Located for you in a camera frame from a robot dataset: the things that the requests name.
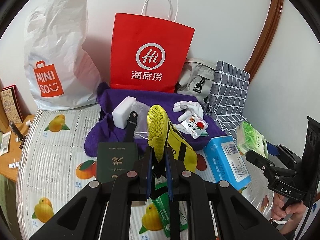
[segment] green packet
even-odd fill
[[[236,129],[237,147],[242,154],[254,150],[265,158],[268,158],[267,141],[246,121],[243,121]]]
[[[167,186],[167,182],[156,184],[156,190],[161,187]],[[166,237],[170,237],[170,208],[169,208],[169,196],[168,193],[162,194],[160,197],[152,201],[160,215],[160,220],[163,225],[164,233]],[[180,212],[180,231],[188,228],[188,222],[186,217]]]

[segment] white foam block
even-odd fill
[[[112,111],[112,118],[115,126],[124,129],[127,125],[127,120],[130,116],[131,107],[137,101],[136,98],[126,97],[117,107]]]

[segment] gray plaid cloth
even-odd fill
[[[242,116],[249,85],[249,73],[218,61],[213,84],[204,106],[218,127],[236,140],[236,127],[246,120]]]

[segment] green fabric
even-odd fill
[[[16,184],[0,175],[0,207],[7,225],[17,240],[22,240],[17,217]]]

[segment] metal rivet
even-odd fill
[[[191,171],[183,171],[183,172],[181,172],[181,175],[183,177],[190,177],[191,176]]]
[[[137,176],[137,172],[136,171],[128,171],[127,176],[129,178],[134,178],[135,176]]]
[[[220,185],[221,187],[229,187],[229,182],[227,182],[226,180],[221,180],[221,181],[219,182],[219,185]]]
[[[97,186],[99,186],[99,182],[97,180],[90,181],[89,187],[95,188]]]

